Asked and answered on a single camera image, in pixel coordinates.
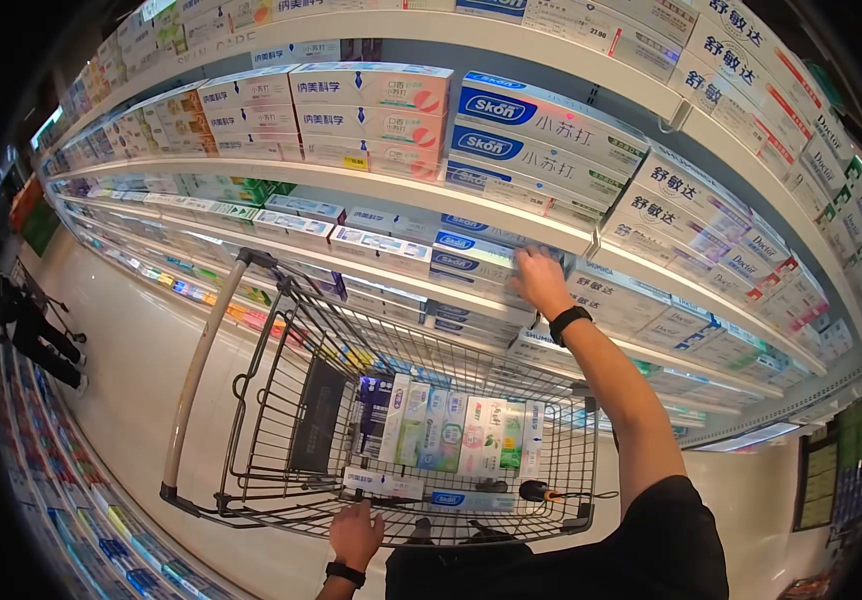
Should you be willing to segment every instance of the store aisle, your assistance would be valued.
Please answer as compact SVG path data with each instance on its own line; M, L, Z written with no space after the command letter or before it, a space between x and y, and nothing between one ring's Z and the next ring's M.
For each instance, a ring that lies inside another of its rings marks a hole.
M158 497L173 411L203 325L201 313L110 266L64 229L45 260L27 247L22 259L44 289L71 308L73 327L88 335L91 388L71 408L112 474L176 540L242 588L278 600L313 598L330 559L325 540L269 528L225 528ZM182 496L204 506L213 506L220 486L237 405L231 380L246 369L253 352L252 336L222 327L201 380L178 482ZM243 439L253 423L253 418L245 421ZM599 446L598 491L616 490L614 446L609 441ZM794 443L754 455L687 452L685 462L717 520L731 598L773 598L794 578L814 572L826 532L788 533L797 476ZM618 524L617 500L597 501L594 519L585 534L533 548L546 551L603 539ZM388 553L382 550L378 558ZM383 598L383 575L383 561L376 559L356 597Z

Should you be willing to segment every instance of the watch strap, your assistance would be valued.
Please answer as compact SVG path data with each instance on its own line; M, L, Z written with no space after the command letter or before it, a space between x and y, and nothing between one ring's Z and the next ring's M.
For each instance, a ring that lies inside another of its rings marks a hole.
M592 323L594 322L590 313L588 313L583 306L572 306L557 315L557 317L549 323L551 338L558 346L565 348L563 338L564 329L577 319L588 319Z
M328 577L334 575L352 582L358 590L363 588L365 585L365 574L359 570L352 569L343 562L329 562L327 564L327 569L324 570L324 572L327 573Z

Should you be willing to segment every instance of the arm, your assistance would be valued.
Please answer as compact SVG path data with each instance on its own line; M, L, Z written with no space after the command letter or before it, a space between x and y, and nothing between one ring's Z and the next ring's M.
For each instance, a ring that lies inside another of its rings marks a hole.
M547 252L528 247L517 251L518 294L552 321L574 306L560 265ZM685 475L684 460L667 412L637 368L610 339L586 318L563 331L564 343L581 367L598 404L621 441L618 472L621 517L644 490L671 475Z
M384 518L378 512L371 526L370 500L346 506L331 521L328 537L336 556L334 562L364 573L384 540ZM350 600L356 590L343 577L328 577L317 600Z

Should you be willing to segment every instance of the white sneaker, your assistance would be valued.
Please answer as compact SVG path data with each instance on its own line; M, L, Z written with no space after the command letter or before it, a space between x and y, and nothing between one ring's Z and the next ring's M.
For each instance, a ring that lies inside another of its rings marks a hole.
M86 392L86 391L87 391L87 375L82 373L80 376L80 384L77 386L77 390L75 390L75 392L77 393L77 399L80 400L80 399L84 398L84 392Z

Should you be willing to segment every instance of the shopper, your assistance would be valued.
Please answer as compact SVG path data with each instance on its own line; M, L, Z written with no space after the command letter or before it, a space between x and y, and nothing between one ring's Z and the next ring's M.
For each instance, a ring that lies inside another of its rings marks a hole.
M87 357L48 322L26 286L19 287L0 272L0 337L3 335L10 338L19 353L74 388L79 397L84 394L87 375L77 367L83 367ZM44 345L41 338L53 346Z
M386 598L726 598L714 517L687 478L657 396L591 319L571 310L563 273L546 248L518 250L517 266L515 289L574 354L621 440L621 524L598 543L544 554L522 544L510 546L521 548L516 557L506 546L398 548L387 560ZM417 523L412 542L429 525ZM353 580L360 582L355 571L364 573L383 537L384 522L377 514L371 524L366 500L342 510L330 532L337 565L328 566L318 600L350 598Z

